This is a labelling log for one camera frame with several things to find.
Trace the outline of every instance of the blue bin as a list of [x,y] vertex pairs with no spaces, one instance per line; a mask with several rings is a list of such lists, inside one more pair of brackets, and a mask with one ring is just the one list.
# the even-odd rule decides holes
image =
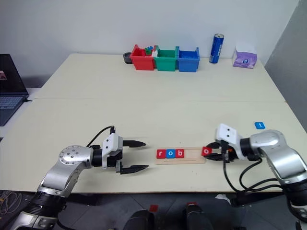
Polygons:
[[184,51],[176,47],[178,69],[180,72],[196,72],[198,69],[198,63],[200,61],[200,52],[198,47],[195,51]]

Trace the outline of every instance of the laptop screen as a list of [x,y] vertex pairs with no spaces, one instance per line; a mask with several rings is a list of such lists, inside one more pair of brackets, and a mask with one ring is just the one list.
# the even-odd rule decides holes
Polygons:
[[0,54],[0,94],[28,94],[9,54]]

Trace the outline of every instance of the plastic storage bin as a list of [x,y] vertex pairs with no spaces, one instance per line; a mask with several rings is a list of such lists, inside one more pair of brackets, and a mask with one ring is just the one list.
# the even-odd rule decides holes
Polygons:
[[165,50],[157,48],[157,56],[154,58],[157,69],[160,71],[175,71],[177,65],[178,50]]
[[177,52],[177,61],[178,61],[178,69],[180,72],[196,72],[198,69],[198,63],[200,61],[200,52],[198,47],[196,47],[195,51],[184,51],[178,49]]
[[152,51],[150,54],[145,53],[145,49],[139,48],[135,45],[131,52],[130,58],[137,70],[154,70],[154,58],[152,57]]

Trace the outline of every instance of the tissue box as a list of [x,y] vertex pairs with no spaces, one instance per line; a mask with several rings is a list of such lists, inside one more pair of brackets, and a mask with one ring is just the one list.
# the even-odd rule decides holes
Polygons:
[[253,69],[257,62],[256,50],[247,45],[236,46],[232,61],[235,67]]

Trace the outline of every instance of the red letter tile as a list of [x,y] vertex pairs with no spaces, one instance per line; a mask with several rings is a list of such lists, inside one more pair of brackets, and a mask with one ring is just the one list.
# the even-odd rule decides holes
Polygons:
[[165,149],[158,149],[157,150],[157,158],[163,159],[166,157],[166,150]]
[[184,149],[176,150],[176,158],[184,158]]
[[202,147],[201,155],[206,157],[212,153],[212,149],[209,147]]

